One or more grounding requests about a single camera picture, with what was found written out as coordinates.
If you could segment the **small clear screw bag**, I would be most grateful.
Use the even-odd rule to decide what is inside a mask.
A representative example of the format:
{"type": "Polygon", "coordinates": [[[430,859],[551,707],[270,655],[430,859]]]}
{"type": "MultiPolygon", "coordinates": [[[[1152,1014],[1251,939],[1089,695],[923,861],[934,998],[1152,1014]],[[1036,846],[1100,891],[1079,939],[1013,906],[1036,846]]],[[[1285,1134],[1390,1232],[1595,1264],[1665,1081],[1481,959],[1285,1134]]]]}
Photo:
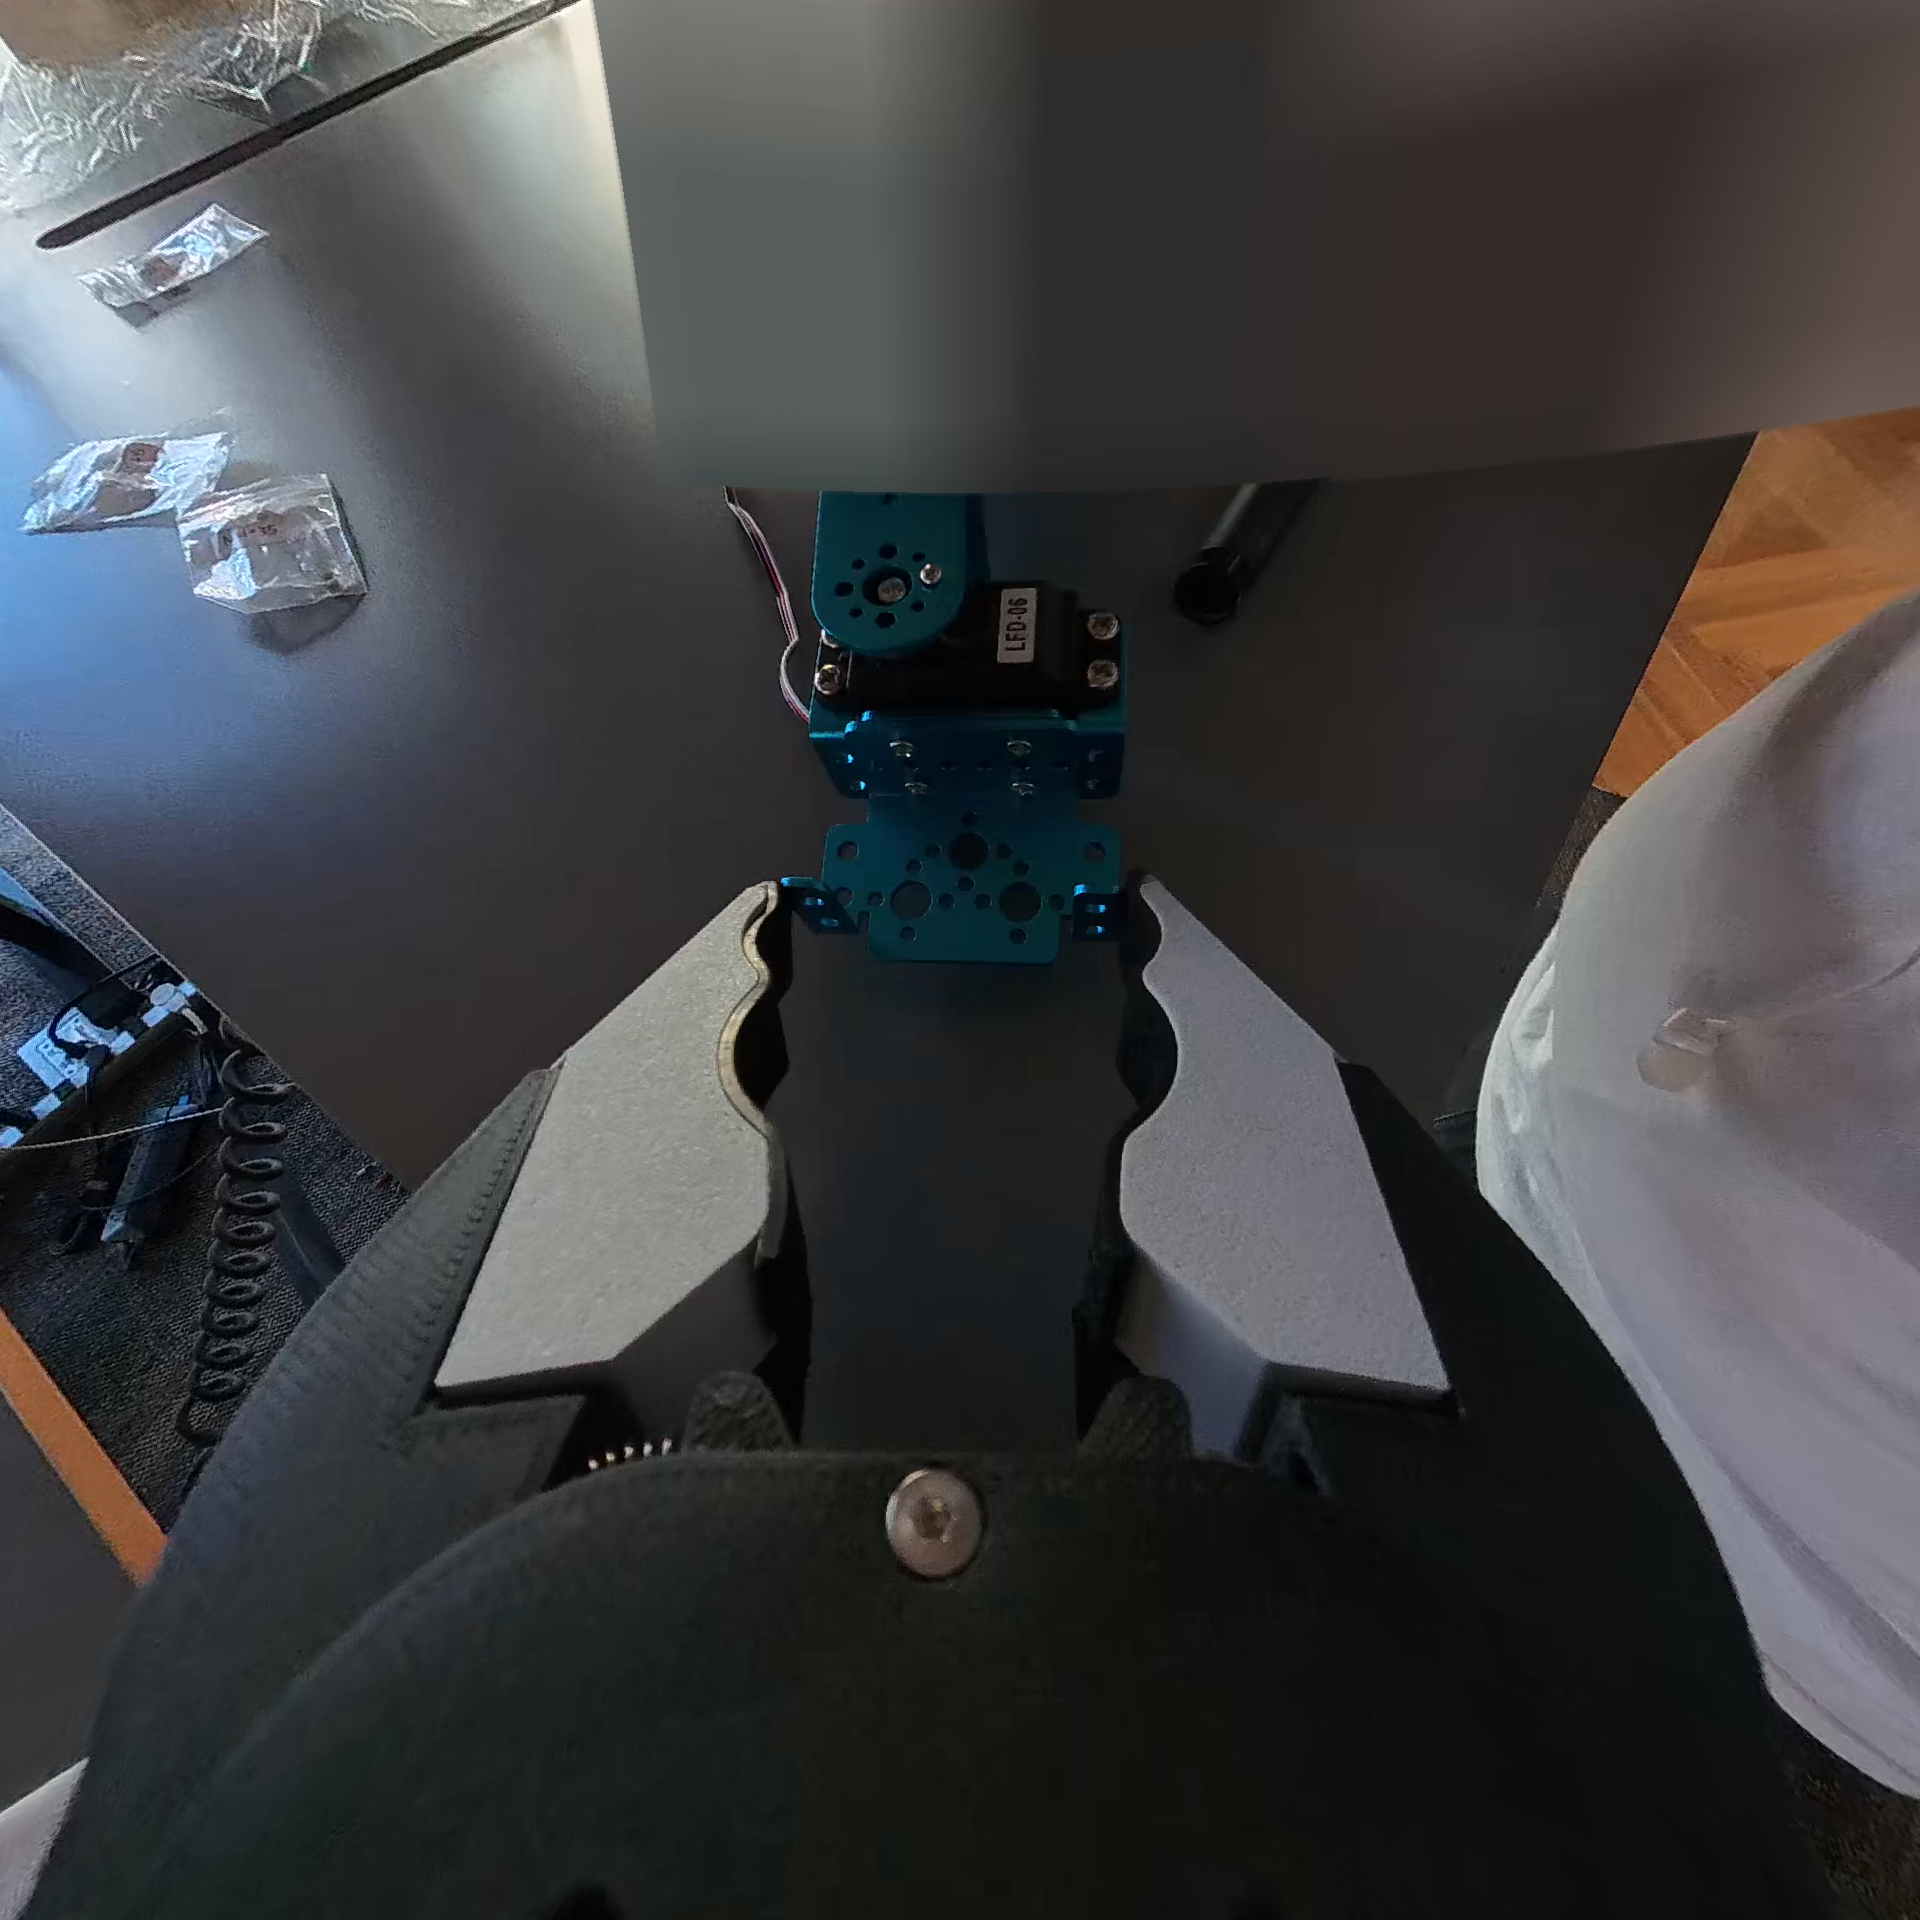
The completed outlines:
{"type": "Polygon", "coordinates": [[[32,479],[20,533],[98,533],[176,523],[223,487],[228,432],[114,438],[77,445],[32,479]]]}
{"type": "Polygon", "coordinates": [[[86,271],[79,285],[114,315],[151,312],[179,300],[270,239],[268,228],[213,202],[142,252],[86,271]]]}
{"type": "Polygon", "coordinates": [[[194,598],[228,613],[297,613],[369,593],[325,472],[210,492],[180,510],[176,534],[194,598]]]}

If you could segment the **person's white shirt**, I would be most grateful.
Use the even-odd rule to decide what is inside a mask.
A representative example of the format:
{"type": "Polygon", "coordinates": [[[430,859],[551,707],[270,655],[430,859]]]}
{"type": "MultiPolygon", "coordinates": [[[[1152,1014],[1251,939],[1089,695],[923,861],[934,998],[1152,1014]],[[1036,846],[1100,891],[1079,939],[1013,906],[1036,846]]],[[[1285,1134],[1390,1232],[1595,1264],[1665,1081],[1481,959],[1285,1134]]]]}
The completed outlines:
{"type": "Polygon", "coordinates": [[[1597,835],[1495,1030],[1477,1183],[1634,1385],[1776,1705],[1919,1789],[1919,962],[1708,1077],[1677,1006],[1919,954],[1919,606],[1882,606],[1597,835]]]}

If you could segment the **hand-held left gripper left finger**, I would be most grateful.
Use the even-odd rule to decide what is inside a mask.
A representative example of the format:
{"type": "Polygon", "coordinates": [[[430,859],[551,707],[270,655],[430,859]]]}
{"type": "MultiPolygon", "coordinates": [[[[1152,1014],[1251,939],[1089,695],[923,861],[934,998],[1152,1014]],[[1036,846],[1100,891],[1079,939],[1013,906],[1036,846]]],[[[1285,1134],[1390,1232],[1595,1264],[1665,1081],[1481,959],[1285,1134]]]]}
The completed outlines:
{"type": "Polygon", "coordinates": [[[769,1114],[791,980],[789,906],[758,880],[566,1050],[451,1332],[444,1399],[686,1407],[772,1358],[794,1320],[769,1114]]]}

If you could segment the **black screwdriver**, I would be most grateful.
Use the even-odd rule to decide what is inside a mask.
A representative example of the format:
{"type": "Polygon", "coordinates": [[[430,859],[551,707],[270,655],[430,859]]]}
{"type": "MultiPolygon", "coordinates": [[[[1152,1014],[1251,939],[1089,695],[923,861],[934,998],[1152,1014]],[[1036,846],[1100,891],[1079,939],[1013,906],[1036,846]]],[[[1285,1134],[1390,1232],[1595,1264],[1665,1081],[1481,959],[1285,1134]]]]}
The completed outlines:
{"type": "Polygon", "coordinates": [[[1320,479],[1238,487],[1173,582],[1174,611],[1200,628],[1232,622],[1323,488],[1320,479]]]}

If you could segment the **blue toy robot arm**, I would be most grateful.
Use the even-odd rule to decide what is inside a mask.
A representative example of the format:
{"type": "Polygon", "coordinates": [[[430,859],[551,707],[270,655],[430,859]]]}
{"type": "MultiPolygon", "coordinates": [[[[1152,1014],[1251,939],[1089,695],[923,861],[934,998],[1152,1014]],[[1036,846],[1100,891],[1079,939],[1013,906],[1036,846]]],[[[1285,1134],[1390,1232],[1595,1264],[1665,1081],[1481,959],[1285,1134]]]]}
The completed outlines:
{"type": "Polygon", "coordinates": [[[987,505],[958,492],[822,492],[808,745],[861,808],[793,918],[883,962],[1045,967],[1112,949],[1127,863],[1094,804],[1123,787],[1123,617],[1028,574],[999,578],[987,505]]]}

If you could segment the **white drawstring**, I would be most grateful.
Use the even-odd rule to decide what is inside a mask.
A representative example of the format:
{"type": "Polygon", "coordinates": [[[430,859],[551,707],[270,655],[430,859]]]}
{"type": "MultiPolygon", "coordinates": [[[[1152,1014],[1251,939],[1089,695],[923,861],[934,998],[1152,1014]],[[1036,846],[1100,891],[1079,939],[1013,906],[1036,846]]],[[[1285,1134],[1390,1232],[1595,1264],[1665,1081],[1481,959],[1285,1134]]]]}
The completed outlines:
{"type": "Polygon", "coordinates": [[[1855,998],[1885,991],[1916,968],[1916,962],[1919,954],[1910,953],[1900,962],[1866,973],[1862,979],[1804,982],[1791,995],[1775,995],[1742,1008],[1721,1008],[1716,1013],[1677,1006],[1643,1047],[1640,1077],[1659,1090],[1689,1090],[1710,1074],[1716,1053],[1729,1044],[1729,1039],[1748,1032],[1764,1035],[1783,1026],[1792,1029],[1812,1017],[1825,1017],[1855,998]]]}

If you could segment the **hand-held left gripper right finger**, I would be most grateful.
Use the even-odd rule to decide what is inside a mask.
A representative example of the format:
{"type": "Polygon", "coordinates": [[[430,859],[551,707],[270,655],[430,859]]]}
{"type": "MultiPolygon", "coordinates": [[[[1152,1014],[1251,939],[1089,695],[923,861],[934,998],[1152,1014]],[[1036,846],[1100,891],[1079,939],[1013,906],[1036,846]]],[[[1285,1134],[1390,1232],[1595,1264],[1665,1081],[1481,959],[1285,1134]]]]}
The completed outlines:
{"type": "Polygon", "coordinates": [[[1435,1408],[1453,1390],[1343,1060],[1156,876],[1132,930],[1138,1116],[1117,1159],[1117,1355],[1255,1460],[1280,1394],[1435,1408]]]}

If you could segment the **crumpled clear plastic wrap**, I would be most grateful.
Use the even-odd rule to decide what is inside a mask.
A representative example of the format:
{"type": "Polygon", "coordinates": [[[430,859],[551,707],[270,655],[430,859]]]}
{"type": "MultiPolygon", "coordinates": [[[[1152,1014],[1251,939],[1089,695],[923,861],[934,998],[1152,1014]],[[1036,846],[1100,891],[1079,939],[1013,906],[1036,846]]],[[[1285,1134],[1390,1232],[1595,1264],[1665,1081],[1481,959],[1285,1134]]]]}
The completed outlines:
{"type": "Polygon", "coordinates": [[[326,4],[6,3],[2,207],[81,188],[184,104],[266,121],[314,61],[326,4]]]}

